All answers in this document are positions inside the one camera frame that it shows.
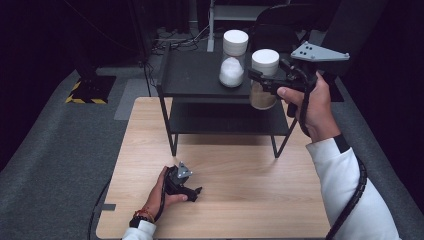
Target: person's left hand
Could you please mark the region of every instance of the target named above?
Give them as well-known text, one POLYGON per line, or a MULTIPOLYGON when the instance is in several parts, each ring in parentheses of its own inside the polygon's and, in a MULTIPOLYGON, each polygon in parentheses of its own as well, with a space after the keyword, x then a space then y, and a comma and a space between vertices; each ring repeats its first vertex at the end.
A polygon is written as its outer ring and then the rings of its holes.
MULTIPOLYGON (((143 207, 152 215, 153 218, 156 218, 156 215, 159 212, 163 180, 165 178, 165 173, 167 169, 168 168, 166 166, 163 167, 162 172, 159 174, 159 178, 156 182, 156 185, 153 187, 152 191, 150 191, 149 198, 147 199, 146 204, 144 204, 143 207)), ((170 205, 174 203, 185 201, 187 201, 187 196, 184 194, 168 195, 167 193, 165 193, 165 203, 163 211, 165 211, 170 205)))

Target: person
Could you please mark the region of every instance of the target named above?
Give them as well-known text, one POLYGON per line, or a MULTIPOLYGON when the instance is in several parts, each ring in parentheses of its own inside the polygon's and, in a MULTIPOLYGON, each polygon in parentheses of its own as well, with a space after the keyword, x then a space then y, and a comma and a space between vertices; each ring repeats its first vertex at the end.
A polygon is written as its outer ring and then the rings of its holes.
MULTIPOLYGON (((303 93, 284 87, 279 88, 277 93, 287 103, 298 106, 296 117, 299 118, 299 106, 303 101, 303 93)), ((352 148, 345 142, 333 117, 329 86, 318 72, 316 87, 310 94, 305 126, 312 140, 306 148, 320 179, 325 211, 330 225, 333 226, 356 190, 360 170, 352 148)), ((144 210, 137 213, 144 220, 137 221, 138 225, 128 228, 123 237, 124 240, 152 239, 156 229, 152 219, 159 209, 165 171, 166 167, 150 192, 143 207, 144 210)), ((164 209, 186 200, 185 195, 166 195, 164 209)), ((336 233, 335 238, 400 239, 386 203, 369 179, 361 199, 336 233)))

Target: hand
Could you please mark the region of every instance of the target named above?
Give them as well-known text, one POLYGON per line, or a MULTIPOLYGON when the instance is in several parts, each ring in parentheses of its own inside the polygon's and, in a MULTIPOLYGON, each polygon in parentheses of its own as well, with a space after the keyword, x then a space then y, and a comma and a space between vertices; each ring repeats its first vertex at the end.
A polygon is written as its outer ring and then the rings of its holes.
MULTIPOLYGON (((163 186, 163 180, 165 178, 165 173, 168 168, 166 166, 163 167, 162 172, 159 174, 159 178, 156 182, 156 185, 153 187, 152 191, 150 191, 149 198, 146 201, 146 204, 144 204, 144 209, 146 209, 148 212, 151 213, 152 217, 155 218, 156 215, 159 212, 160 208, 160 202, 162 198, 162 186, 163 186)), ((178 202, 185 202, 187 201, 187 196, 184 194, 176 194, 176 195, 168 195, 165 193, 165 204, 164 209, 165 211, 170 205, 178 202)))
MULTIPOLYGON (((331 112, 329 86, 322 78, 321 74, 317 72, 316 75, 318 79, 315 89, 309 96, 309 106, 305 122, 312 142, 318 142, 340 135, 340 129, 331 112)), ((302 106, 304 94, 286 87, 280 87, 277 93, 286 103, 297 105, 296 118, 299 119, 299 109, 302 106)))

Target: light wood surface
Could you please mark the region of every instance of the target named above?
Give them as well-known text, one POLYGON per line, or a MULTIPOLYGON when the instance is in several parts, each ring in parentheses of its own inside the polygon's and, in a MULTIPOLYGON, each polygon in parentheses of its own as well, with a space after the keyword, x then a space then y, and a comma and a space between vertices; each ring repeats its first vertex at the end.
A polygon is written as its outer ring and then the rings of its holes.
POLYGON ((167 209, 155 238, 322 238, 329 224, 309 142, 296 126, 275 159, 269 136, 180 135, 173 157, 159 98, 138 98, 105 199, 116 208, 102 211, 97 236, 121 238, 163 166, 183 161, 193 171, 185 186, 203 190, 167 209))

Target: white long-sleeved shirt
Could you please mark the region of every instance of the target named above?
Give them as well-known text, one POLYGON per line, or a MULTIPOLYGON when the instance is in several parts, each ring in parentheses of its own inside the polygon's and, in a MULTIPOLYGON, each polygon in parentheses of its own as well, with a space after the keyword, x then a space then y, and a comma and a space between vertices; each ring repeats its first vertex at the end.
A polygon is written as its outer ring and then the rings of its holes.
MULTIPOLYGON (((306 148, 315 164, 327 217, 333 225, 358 185, 360 172, 356 156, 351 148, 341 153, 334 138, 309 144, 306 148)), ((127 229, 123 240, 152 240, 155 230, 154 224, 140 221, 138 228, 127 229)), ((386 203, 369 179, 336 239, 400 239, 386 203)))

